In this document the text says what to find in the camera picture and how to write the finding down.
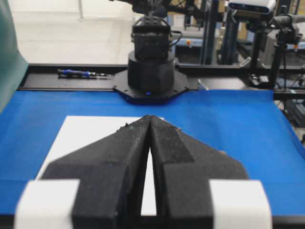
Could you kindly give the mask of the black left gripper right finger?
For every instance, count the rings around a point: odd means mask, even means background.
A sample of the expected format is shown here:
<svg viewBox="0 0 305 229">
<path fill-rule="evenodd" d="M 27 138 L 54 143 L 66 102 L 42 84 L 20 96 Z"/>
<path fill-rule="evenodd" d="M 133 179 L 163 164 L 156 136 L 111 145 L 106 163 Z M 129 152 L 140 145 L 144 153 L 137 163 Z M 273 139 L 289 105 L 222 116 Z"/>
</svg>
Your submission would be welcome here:
<svg viewBox="0 0 305 229">
<path fill-rule="evenodd" d="M 248 179 L 234 158 L 156 117 L 150 122 L 157 214 L 167 229 L 211 229 L 210 179 Z"/>
</svg>

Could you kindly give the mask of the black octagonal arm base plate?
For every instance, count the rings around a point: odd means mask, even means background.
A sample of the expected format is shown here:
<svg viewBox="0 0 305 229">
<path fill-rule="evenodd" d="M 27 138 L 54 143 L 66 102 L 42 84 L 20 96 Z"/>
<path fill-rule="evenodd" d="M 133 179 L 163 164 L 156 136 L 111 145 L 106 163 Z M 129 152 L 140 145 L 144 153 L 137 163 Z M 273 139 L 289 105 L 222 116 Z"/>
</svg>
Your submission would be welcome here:
<svg viewBox="0 0 305 229">
<path fill-rule="evenodd" d="M 115 74 L 113 90 L 118 92 L 129 103 L 160 104 L 189 91 L 189 82 L 185 74 L 175 71 L 173 86 L 170 86 L 168 90 L 163 92 L 153 92 L 151 89 L 141 91 L 128 85 L 127 70 L 125 70 Z"/>
</svg>

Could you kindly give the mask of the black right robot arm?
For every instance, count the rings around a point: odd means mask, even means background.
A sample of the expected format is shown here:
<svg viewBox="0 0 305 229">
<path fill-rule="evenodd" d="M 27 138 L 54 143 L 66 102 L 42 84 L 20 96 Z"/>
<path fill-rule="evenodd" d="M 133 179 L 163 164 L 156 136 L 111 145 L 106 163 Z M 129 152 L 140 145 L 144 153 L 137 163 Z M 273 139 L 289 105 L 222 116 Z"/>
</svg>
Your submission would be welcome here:
<svg viewBox="0 0 305 229">
<path fill-rule="evenodd" d="M 132 26 L 134 50 L 129 53 L 127 70 L 114 76 L 113 88 L 130 96 L 136 94 L 178 94 L 189 89 L 187 76 L 175 69 L 171 48 L 171 26 L 165 17 L 169 12 L 202 20 L 204 10 L 193 0 L 129 0 L 133 12 L 142 14 Z"/>
</svg>

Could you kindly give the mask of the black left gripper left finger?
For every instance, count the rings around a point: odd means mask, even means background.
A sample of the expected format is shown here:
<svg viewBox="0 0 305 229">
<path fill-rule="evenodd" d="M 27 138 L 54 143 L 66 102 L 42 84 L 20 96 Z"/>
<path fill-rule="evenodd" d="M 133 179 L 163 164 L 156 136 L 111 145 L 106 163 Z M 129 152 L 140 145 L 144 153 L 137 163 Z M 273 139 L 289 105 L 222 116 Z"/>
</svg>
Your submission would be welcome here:
<svg viewBox="0 0 305 229">
<path fill-rule="evenodd" d="M 121 229 L 141 214 L 149 117 L 49 163 L 42 179 L 78 179 L 76 229 Z"/>
</svg>

